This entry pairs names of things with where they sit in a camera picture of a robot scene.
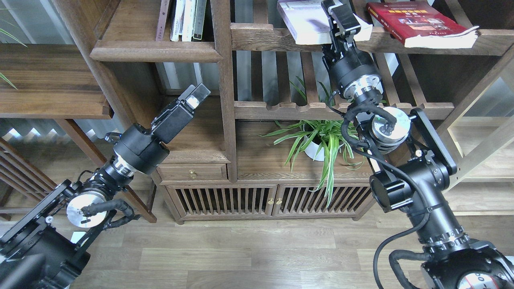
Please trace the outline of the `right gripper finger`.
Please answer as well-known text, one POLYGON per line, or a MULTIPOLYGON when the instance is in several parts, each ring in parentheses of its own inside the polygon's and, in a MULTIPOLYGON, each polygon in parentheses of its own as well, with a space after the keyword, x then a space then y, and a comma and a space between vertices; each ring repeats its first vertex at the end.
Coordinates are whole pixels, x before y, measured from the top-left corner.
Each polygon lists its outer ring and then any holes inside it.
POLYGON ((342 3, 339 0, 322 0, 321 5, 325 12, 330 12, 332 8, 341 6, 342 3))

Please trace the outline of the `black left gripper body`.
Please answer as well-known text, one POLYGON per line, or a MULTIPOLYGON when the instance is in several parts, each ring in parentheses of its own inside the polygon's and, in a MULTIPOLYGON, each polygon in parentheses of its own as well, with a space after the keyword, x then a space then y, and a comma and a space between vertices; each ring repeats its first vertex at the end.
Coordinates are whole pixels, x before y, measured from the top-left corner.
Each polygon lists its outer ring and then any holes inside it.
POLYGON ((165 145, 193 119, 195 108, 195 98, 178 99, 165 106, 152 128, 133 124, 114 145, 113 166, 123 175, 151 174, 169 155, 165 145))

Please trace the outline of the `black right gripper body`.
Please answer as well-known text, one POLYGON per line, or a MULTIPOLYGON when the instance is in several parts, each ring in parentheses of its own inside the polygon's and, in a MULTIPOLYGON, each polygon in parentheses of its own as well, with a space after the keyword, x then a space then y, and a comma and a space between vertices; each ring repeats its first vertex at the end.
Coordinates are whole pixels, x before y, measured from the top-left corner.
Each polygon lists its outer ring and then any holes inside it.
POLYGON ((380 99, 381 76, 369 55, 360 51, 350 37, 334 35, 322 46, 323 63, 329 79, 344 99, 380 99))

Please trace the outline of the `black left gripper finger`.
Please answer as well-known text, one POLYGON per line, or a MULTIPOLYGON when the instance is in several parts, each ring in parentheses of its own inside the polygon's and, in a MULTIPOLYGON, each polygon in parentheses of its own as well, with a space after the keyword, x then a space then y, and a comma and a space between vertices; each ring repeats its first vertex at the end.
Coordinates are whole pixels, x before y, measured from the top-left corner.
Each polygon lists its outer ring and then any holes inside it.
POLYGON ((208 95, 211 94, 211 90, 206 88, 204 84, 200 83, 197 86, 190 85, 182 94, 182 100, 186 106, 189 106, 191 110, 196 109, 208 95))

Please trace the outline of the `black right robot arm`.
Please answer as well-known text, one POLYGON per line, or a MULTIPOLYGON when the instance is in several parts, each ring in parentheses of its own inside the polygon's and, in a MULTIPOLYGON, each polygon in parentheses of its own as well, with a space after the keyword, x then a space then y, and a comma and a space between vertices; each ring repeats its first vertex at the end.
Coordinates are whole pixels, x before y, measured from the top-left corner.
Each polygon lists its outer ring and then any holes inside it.
POLYGON ((324 0, 321 7, 332 40, 323 45, 323 62, 340 96, 353 101, 341 113, 342 137, 369 159, 374 172, 370 187, 382 210, 399 209, 413 225, 384 240, 375 251, 378 288, 383 288, 377 269, 382 249, 416 232, 422 252, 394 250, 388 257, 403 288, 415 286, 406 278, 400 260, 421 261, 432 289, 512 289, 513 263, 492 243, 470 238, 443 196, 457 165, 426 114, 419 108, 407 114, 380 107, 381 77, 371 56, 356 47, 354 36, 361 26, 349 1, 324 0))

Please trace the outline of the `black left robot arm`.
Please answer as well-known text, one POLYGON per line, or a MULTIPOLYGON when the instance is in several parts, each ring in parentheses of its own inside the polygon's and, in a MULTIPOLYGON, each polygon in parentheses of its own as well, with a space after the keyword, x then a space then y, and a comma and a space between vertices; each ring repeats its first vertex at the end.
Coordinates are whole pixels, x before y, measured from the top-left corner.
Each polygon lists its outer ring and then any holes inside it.
POLYGON ((169 155, 169 143, 194 117, 210 91, 189 86, 149 129, 138 123, 108 133, 114 156, 85 182, 63 181, 1 238, 2 289, 64 289, 90 260, 88 247, 104 230, 139 219, 114 196, 135 172, 149 175, 169 155))

